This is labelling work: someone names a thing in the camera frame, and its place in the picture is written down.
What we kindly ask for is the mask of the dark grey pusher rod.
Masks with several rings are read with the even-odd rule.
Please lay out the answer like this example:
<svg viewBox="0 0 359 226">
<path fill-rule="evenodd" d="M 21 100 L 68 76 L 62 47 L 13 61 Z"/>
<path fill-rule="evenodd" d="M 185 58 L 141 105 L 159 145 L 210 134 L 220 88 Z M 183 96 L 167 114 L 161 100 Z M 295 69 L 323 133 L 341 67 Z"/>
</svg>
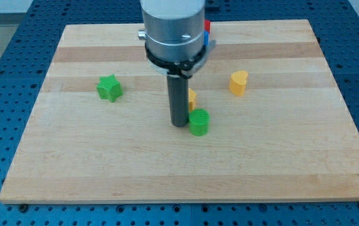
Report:
<svg viewBox="0 0 359 226">
<path fill-rule="evenodd" d="M 184 127 L 188 123 L 188 81 L 177 75 L 167 76 L 169 109 L 172 125 Z"/>
</svg>

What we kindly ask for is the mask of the black and clear mounting flange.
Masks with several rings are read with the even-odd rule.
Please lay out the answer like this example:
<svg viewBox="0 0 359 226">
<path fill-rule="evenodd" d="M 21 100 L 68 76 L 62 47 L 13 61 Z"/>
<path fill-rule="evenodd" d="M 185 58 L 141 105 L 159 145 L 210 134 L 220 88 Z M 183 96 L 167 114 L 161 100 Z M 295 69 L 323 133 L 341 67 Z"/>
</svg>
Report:
<svg viewBox="0 0 359 226">
<path fill-rule="evenodd" d="M 204 40 L 145 40 L 149 64 L 162 75 L 191 78 L 208 59 L 210 42 Z"/>
</svg>

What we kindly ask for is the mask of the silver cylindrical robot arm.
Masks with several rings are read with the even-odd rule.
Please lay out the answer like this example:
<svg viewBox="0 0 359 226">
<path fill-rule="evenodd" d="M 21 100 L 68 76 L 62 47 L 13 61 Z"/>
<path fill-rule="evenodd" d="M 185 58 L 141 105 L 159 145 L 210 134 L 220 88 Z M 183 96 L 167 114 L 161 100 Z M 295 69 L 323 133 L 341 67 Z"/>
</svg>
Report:
<svg viewBox="0 0 359 226">
<path fill-rule="evenodd" d="M 208 58 L 204 0 L 141 0 L 146 57 L 168 84 L 172 125 L 188 123 L 188 80 Z"/>
</svg>

